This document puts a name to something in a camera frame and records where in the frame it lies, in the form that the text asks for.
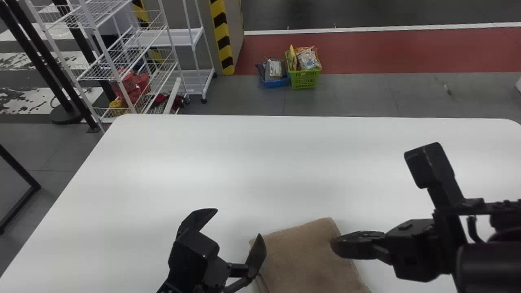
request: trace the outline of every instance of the blue basket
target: blue basket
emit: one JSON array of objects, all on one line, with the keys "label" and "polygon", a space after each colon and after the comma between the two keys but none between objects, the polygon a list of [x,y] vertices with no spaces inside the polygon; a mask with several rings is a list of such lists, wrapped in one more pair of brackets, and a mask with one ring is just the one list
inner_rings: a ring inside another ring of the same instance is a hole
[{"label": "blue basket", "polygon": [[262,64],[256,64],[255,67],[259,71],[259,76],[262,82],[264,83],[264,86],[267,88],[276,88],[276,87],[284,87],[290,84],[290,74],[286,72],[286,78],[279,79],[279,80],[271,80],[271,81],[265,81],[263,74],[262,74]]},{"label": "blue basket", "polygon": [[290,84],[290,75],[288,75],[288,77],[286,78],[272,81],[265,81],[264,79],[262,79],[262,76],[260,77],[260,79],[264,83],[264,86],[267,88],[284,87]]}]

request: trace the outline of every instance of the hazard stripe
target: hazard stripe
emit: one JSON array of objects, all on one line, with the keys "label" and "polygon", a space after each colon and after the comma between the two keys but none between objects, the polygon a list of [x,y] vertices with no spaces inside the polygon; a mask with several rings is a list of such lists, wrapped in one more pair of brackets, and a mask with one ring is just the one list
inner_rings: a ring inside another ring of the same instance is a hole
[{"label": "hazard stripe", "polygon": [[147,28],[150,25],[150,17],[145,11],[145,6],[141,0],[132,0],[132,7],[134,8],[135,16],[139,20],[139,25],[142,28]]},{"label": "hazard stripe", "polygon": [[233,54],[230,43],[230,30],[226,19],[224,0],[209,0],[210,13],[214,21],[214,33],[217,47],[219,48],[219,61],[222,66],[222,74],[232,75],[235,72]]},{"label": "hazard stripe", "polygon": [[[150,17],[148,15],[148,12],[145,10],[143,1],[142,0],[132,0],[132,7],[134,8],[135,16],[138,18],[139,26],[142,28],[149,27],[150,26]],[[163,63],[164,60],[158,51],[155,51],[153,49],[151,49],[150,51],[152,52],[151,56],[154,61],[156,61],[157,63]]]}]

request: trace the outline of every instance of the folded towel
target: folded towel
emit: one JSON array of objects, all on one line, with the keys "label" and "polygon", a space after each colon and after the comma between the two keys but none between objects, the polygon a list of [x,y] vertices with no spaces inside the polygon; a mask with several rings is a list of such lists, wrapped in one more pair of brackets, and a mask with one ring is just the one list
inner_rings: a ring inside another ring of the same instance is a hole
[{"label": "folded towel", "polygon": [[340,236],[331,218],[263,236],[267,256],[255,279],[260,293],[370,293],[351,260],[329,241]]}]

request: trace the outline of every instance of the green basket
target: green basket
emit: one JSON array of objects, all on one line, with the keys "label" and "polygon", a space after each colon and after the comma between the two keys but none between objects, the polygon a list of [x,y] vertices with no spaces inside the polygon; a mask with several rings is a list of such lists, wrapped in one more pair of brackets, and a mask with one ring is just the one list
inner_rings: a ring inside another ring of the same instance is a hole
[{"label": "green basket", "polygon": [[291,86],[294,90],[308,89],[317,86],[318,76],[322,68],[311,70],[290,70],[290,51],[286,51],[286,65],[291,76]]}]

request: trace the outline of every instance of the red floor strip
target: red floor strip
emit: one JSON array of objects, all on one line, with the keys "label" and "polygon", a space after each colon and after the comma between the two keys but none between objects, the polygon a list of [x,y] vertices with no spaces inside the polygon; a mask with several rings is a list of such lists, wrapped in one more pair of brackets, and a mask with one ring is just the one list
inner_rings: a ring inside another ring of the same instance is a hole
[{"label": "red floor strip", "polygon": [[521,71],[521,28],[505,28],[247,35],[235,75],[290,44],[318,46],[323,74]]}]

